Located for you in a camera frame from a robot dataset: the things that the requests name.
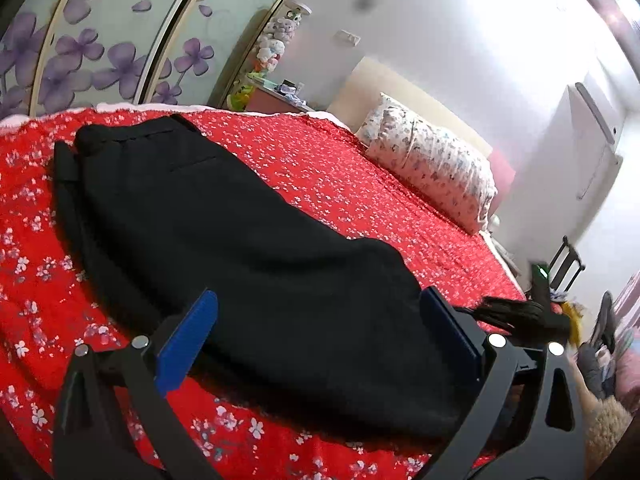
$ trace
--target light switch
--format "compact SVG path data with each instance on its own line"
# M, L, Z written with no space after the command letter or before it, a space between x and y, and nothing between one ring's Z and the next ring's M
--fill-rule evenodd
M360 43L360 36L351 34L346 30L339 30L335 33L335 37L345 43L349 43L351 46L356 46L358 43Z

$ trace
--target red floral bedsheet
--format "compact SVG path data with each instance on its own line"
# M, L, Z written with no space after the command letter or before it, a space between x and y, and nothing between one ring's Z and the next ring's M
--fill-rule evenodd
M135 124L160 115L66 112L0 136L0 406L49 471L54 407L73 348L83 342L97 350L127 343L56 237L47 169L53 143L71 142L83 124ZM473 305L489 294L520 298L481 237L468 236L365 159L353 136L329 121L219 111L186 117L289 203L345 236L394 245L420 284L437 285L451 303ZM190 378L168 399L226 480L405 480L428 457L326 442L258 408L220 399ZM128 421L142 456L157 463L133 414Z

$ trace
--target chair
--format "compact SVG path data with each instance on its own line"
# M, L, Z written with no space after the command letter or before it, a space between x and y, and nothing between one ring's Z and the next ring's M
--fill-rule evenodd
M565 256L564 261L560 265L559 269L556 271L555 275L553 277L551 276L549 277L549 286L553 290L558 290L558 287L560 287L562 280L564 280L564 277L566 276L567 272L569 272L569 269L571 268L571 266L574 264L574 262L577 262L578 270L575 271L575 274L571 278L569 285L567 285L566 288L564 289L564 291L567 292L569 288L574 284L574 281L578 277L578 274L580 274L587 267L583 264L582 260L580 259L580 256L575 250L575 247L569 243L569 238L564 236L562 237L562 246L558 249L556 256L554 256L554 259L551 260L551 263L549 264L549 270L553 268L556 260L560 257L560 254L562 254L562 251L564 251L565 248L567 248L569 252L567 256Z

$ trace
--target beige headboard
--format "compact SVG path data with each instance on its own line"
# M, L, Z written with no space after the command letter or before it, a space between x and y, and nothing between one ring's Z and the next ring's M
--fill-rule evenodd
M369 111L378 104L380 92L400 101L428 122L448 128L484 156L492 147L478 133L433 97L388 67L363 57L338 92L328 112L356 132Z

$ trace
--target pants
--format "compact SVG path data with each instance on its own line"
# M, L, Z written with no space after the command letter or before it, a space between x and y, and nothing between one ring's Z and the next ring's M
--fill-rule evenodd
M243 399L349 434L455 428L469 399L393 247L287 204L181 116L84 126L75 147L55 146L57 218L121 325L151 333L210 288L199 364Z

